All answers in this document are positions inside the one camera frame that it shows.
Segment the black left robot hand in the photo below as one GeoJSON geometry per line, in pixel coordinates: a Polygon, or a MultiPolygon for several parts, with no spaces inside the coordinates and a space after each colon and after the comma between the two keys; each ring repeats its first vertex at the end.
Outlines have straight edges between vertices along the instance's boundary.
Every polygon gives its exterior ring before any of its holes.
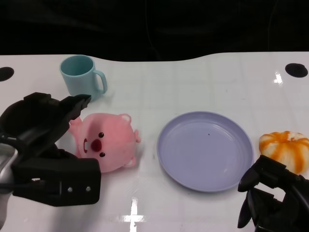
{"type": "Polygon", "coordinates": [[[0,194],[51,206],[95,204],[101,172],[94,158],[80,159],[56,142],[91,100],[89,95],[56,100],[32,93],[0,117],[0,194]]]}

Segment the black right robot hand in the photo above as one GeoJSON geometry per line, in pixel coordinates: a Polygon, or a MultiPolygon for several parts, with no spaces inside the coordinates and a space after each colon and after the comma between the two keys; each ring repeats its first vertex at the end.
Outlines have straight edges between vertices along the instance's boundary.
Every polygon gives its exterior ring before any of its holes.
{"type": "Polygon", "coordinates": [[[245,192],[238,228],[253,221],[256,232],[307,232],[309,230],[309,181],[286,166],[261,155],[247,170],[238,185],[245,192]],[[283,201],[256,188],[262,183],[285,192],[283,201]]]}

